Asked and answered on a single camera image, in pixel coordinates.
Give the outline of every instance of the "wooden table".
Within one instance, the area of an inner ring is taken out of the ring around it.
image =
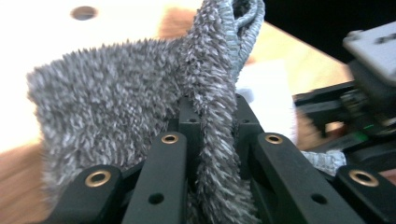
[[[0,222],[38,221],[48,213],[39,190],[39,129],[34,107],[25,99],[24,75],[34,65],[73,49],[120,43],[126,38],[184,35],[200,6],[199,1],[192,0],[139,2],[143,3],[89,2],[89,6],[99,8],[97,17],[91,21],[72,21],[69,17],[71,9],[78,6],[77,0],[67,3],[39,0],[24,7],[1,3],[0,21],[7,23],[1,27],[7,35],[0,46],[4,49],[0,54],[2,62],[6,62],[0,65],[6,71],[0,82],[4,85],[1,100],[6,105],[0,112]],[[24,21],[11,20],[16,11]],[[248,63],[270,60],[284,61],[292,94],[350,80],[343,63],[265,23]],[[301,115],[298,118],[298,147],[306,149],[321,143],[309,120]]]

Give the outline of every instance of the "fuzzy gray cloth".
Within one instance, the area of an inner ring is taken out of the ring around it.
[[[263,14],[262,0],[205,0],[182,38],[79,50],[29,74],[50,204],[88,167],[125,170],[145,159],[187,94],[204,133],[197,191],[190,194],[204,214],[191,207],[190,221],[259,222],[248,182],[239,177],[232,130],[234,84]]]

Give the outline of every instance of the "textured towel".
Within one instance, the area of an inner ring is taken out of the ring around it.
[[[190,221],[258,222],[248,182],[239,177],[232,130],[234,84],[263,14],[261,0],[205,0],[182,38],[84,49],[29,74],[50,203],[88,167],[125,170],[145,159],[152,137],[166,130],[187,94],[204,133],[197,191],[189,197],[199,208],[190,207]]]

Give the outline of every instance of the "circular hole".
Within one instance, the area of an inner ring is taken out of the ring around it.
[[[281,144],[283,142],[283,139],[281,137],[274,134],[265,136],[265,140],[272,144]]]
[[[168,135],[164,136],[161,140],[165,144],[174,144],[175,142],[177,142],[178,137],[177,137],[177,135],[174,135],[174,134],[168,134]]]
[[[361,171],[361,170],[351,170],[349,171],[349,176],[355,182],[367,186],[367,187],[376,187],[379,185],[378,180],[371,174]]]
[[[163,194],[155,193],[155,194],[151,194],[148,197],[148,202],[151,204],[159,204],[163,202],[163,199],[164,199]]]
[[[93,7],[76,7],[71,12],[74,19],[78,21],[87,21],[96,16],[96,9]]]
[[[97,188],[107,183],[110,177],[111,173],[109,171],[99,170],[87,176],[85,185],[90,188]]]
[[[311,195],[312,200],[314,200],[315,203],[320,203],[320,204],[326,204],[327,199],[323,197],[321,194],[313,194]]]

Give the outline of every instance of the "white electronic component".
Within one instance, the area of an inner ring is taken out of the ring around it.
[[[344,47],[385,84],[396,86],[396,21],[351,32]]]

